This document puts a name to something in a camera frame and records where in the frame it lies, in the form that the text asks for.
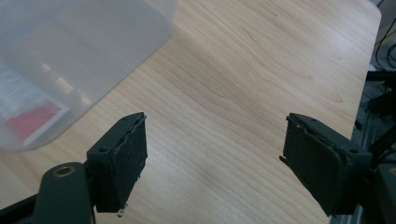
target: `cable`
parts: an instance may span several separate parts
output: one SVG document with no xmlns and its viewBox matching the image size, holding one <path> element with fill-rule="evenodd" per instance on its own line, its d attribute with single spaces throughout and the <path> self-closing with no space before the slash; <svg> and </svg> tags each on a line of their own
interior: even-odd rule
<svg viewBox="0 0 396 224">
<path fill-rule="evenodd" d="M 388 30 L 387 30 L 387 32 L 385 33 L 384 37 L 382 37 L 381 42 L 379 42 L 379 46 L 378 46 L 378 48 L 376 49 L 376 52 L 375 52 L 375 61 L 376 61 L 376 63 L 378 64 L 378 66 L 379 66 L 382 70 L 385 70 L 385 69 L 384 69 L 384 67 L 381 65 L 381 63 L 378 61 L 378 52 L 379 52 L 379 49 L 381 48 L 382 42 L 384 42 L 385 38 L 387 37 L 389 31 L 392 29 L 392 26 L 393 26 L 393 24 L 394 24 L 395 22 L 396 22 L 396 17 L 395 17 L 395 19 L 393 20 L 393 22 L 392 22 L 392 24 L 390 25 L 390 27 L 388 28 Z"/>
<path fill-rule="evenodd" d="M 376 5 L 377 7 L 381 6 L 381 4 L 384 2 L 384 0 L 381 0 L 378 5 Z"/>
<path fill-rule="evenodd" d="M 391 154 L 396 153 L 396 149 L 389 149 L 384 154 L 382 154 L 378 159 L 375 161 L 375 167 L 378 166 L 380 163 L 384 162 L 384 160 Z"/>
<path fill-rule="evenodd" d="M 390 32 L 388 35 L 394 35 L 394 34 L 396 34 L 396 30 Z M 375 40 L 375 41 L 376 41 L 376 42 L 375 42 L 374 46 L 377 46 L 381 40 L 378 40 L 378 41 Z"/>
<path fill-rule="evenodd" d="M 396 48 L 396 44 L 393 44 L 392 46 L 390 46 L 390 48 L 388 48 L 388 54 L 387 54 L 387 62 L 388 64 L 392 67 L 392 68 L 396 68 L 396 66 L 393 65 L 393 63 L 391 62 L 391 60 L 389 59 L 389 57 L 392 60 L 395 60 L 395 58 L 393 58 L 393 56 L 391 56 L 390 54 L 392 53 L 392 51 Z"/>
</svg>

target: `plastic bin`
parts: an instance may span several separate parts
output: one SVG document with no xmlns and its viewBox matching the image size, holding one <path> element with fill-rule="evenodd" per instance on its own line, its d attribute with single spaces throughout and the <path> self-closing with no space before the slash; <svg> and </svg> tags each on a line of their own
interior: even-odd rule
<svg viewBox="0 0 396 224">
<path fill-rule="evenodd" d="M 166 41 L 176 3 L 0 1 L 0 149 L 62 133 Z"/>
</svg>

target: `table surface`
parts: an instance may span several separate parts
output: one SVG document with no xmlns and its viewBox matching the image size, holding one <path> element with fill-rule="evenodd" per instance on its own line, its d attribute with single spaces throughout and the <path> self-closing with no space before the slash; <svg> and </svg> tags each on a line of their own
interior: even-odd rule
<svg viewBox="0 0 396 224">
<path fill-rule="evenodd" d="M 179 0 L 169 41 L 50 144 L 0 152 L 0 207 L 144 111 L 125 216 L 98 223 L 326 223 L 279 161 L 290 113 L 350 136 L 380 14 L 365 0 Z"/>
</svg>

